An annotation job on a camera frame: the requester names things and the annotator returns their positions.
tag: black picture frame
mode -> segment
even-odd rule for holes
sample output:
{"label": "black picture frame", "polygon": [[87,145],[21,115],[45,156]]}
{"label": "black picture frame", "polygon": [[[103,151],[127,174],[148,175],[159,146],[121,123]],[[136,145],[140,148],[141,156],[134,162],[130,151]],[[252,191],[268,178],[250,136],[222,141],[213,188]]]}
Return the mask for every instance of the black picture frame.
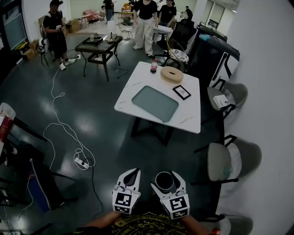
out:
{"label": "black picture frame", "polygon": [[[179,87],[181,87],[185,92],[187,92],[187,93],[188,93],[188,96],[183,97],[183,96],[182,96],[182,95],[176,90],[176,89],[179,88]],[[188,98],[191,96],[191,94],[190,94],[185,88],[183,88],[181,85],[174,87],[174,88],[173,88],[173,91],[174,91],[179,97],[181,97],[182,100],[186,100],[186,99],[188,99]]]}

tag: soda bottle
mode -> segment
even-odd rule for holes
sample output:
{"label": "soda bottle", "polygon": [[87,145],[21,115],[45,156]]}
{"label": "soda bottle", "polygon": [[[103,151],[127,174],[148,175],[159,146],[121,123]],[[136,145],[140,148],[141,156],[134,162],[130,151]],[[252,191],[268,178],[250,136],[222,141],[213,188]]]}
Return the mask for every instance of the soda bottle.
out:
{"label": "soda bottle", "polygon": [[156,73],[156,70],[157,70],[157,59],[154,59],[152,64],[151,64],[150,72],[151,73]]}

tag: power strip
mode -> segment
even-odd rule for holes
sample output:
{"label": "power strip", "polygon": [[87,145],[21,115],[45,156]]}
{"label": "power strip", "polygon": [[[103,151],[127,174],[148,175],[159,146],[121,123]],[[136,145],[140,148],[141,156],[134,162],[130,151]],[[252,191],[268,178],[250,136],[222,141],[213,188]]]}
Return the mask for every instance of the power strip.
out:
{"label": "power strip", "polygon": [[89,168],[89,164],[85,163],[85,161],[82,161],[78,157],[76,157],[74,161],[86,169]]}

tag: gray rectangular tray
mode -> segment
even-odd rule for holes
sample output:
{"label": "gray rectangular tray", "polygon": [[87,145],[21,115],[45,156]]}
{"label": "gray rectangular tray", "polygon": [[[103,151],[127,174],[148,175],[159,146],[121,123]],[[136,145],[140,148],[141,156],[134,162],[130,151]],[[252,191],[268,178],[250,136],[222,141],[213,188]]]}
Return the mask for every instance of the gray rectangular tray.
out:
{"label": "gray rectangular tray", "polygon": [[139,106],[165,123],[174,115],[179,103],[160,91],[144,86],[132,99]]}

